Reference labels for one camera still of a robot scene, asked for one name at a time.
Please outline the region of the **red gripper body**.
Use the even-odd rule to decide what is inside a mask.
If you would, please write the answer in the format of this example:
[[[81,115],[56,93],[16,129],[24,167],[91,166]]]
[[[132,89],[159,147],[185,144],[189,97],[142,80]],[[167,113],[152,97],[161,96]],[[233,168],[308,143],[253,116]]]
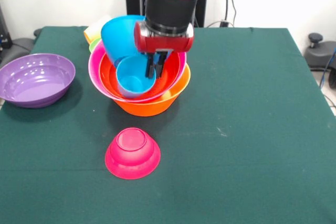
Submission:
[[[150,31],[144,21],[134,26],[134,43],[139,52],[155,53],[162,51],[187,52],[194,41],[194,27],[189,23],[186,32],[177,37],[169,37]]]

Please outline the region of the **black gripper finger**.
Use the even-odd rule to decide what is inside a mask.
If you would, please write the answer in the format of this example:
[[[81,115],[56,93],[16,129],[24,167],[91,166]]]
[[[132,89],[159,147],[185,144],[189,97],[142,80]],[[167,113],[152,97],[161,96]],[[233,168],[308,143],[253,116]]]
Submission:
[[[167,54],[168,52],[167,51],[161,51],[161,52],[158,52],[159,54],[159,59],[158,59],[158,62],[156,64],[156,78],[161,78],[162,76],[162,71],[163,71],[163,68],[164,68],[164,63],[166,61],[166,58],[167,58]]]
[[[157,53],[147,53],[147,65],[146,65],[146,72],[145,76],[149,79],[154,77],[155,66],[157,63]]]

